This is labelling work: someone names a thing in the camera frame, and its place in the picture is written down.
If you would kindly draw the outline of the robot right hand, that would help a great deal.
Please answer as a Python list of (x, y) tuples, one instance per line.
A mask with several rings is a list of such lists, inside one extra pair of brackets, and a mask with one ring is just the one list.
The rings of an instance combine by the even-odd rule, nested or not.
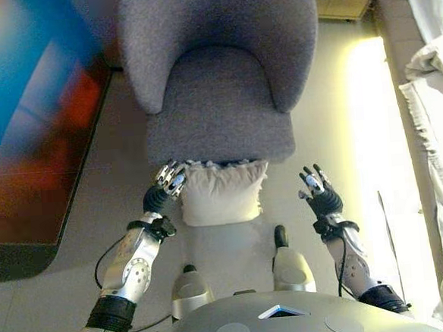
[(320, 166), (314, 164), (312, 170), (304, 166), (299, 178), (306, 185), (306, 190), (299, 190), (298, 197), (306, 201), (317, 217), (343, 212), (343, 200)]

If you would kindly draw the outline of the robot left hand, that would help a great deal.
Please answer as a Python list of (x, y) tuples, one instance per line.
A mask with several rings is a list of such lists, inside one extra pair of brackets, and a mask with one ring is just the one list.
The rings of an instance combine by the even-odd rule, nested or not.
[(159, 213), (169, 199), (177, 199), (187, 182), (187, 164), (170, 160), (157, 172), (143, 197), (143, 211)]

